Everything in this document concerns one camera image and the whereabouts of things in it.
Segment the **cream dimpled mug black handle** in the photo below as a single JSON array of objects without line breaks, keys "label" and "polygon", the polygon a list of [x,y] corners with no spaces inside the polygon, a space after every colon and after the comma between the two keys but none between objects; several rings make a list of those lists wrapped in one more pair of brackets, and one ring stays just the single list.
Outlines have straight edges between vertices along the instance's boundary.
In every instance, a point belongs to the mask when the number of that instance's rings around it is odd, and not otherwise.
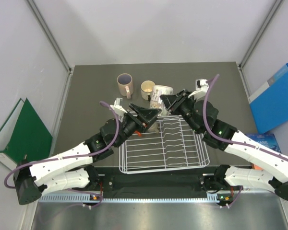
[{"label": "cream dimpled mug black handle", "polygon": [[144,100],[151,100],[151,93],[155,83],[151,80],[146,80],[141,83],[141,96]]}]

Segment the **pink iridescent mug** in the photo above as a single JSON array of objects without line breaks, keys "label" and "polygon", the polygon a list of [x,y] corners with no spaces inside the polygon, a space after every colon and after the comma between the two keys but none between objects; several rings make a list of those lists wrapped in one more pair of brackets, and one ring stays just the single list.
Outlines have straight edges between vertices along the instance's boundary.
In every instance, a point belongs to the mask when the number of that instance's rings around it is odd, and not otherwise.
[{"label": "pink iridescent mug", "polygon": [[133,94],[133,78],[128,73],[120,74],[117,77],[117,84],[119,92],[122,96],[127,97],[127,99],[131,99]]}]

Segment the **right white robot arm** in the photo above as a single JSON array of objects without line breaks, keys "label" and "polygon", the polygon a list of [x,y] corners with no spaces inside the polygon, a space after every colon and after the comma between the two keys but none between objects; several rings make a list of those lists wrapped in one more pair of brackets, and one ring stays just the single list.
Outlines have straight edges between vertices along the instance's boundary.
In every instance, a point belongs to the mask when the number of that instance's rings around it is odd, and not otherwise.
[{"label": "right white robot arm", "polygon": [[255,187],[288,201],[288,156],[265,147],[219,120],[218,110],[206,99],[195,99],[190,91],[163,94],[160,99],[167,111],[180,115],[196,134],[203,134],[202,140],[208,146],[260,167],[256,170],[220,165],[212,176],[201,179],[203,189],[219,191],[231,186]]}]

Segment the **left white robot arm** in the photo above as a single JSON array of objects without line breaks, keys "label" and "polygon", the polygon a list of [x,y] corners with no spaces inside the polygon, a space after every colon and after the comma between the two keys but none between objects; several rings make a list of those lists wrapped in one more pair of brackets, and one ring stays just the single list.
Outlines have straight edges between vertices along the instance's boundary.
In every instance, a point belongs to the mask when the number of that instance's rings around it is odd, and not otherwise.
[{"label": "left white robot arm", "polygon": [[21,160],[13,170],[13,188],[18,203],[27,205],[43,195],[65,189],[94,190],[99,186],[99,176],[92,165],[113,154],[134,133],[145,133],[157,120],[161,109],[129,107],[133,114],[120,105],[101,105],[114,114],[99,132],[77,146],[47,159]]}]

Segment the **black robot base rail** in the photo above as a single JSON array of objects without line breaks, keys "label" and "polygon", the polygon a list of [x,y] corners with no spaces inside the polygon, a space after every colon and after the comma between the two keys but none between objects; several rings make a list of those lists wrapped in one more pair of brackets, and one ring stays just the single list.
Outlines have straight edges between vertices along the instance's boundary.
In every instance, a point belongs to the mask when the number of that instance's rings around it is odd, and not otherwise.
[{"label": "black robot base rail", "polygon": [[124,174],[116,167],[96,167],[99,179],[83,188],[85,191],[102,191],[104,198],[203,198],[206,190],[229,185],[212,184],[217,167],[186,169],[166,172]]}]

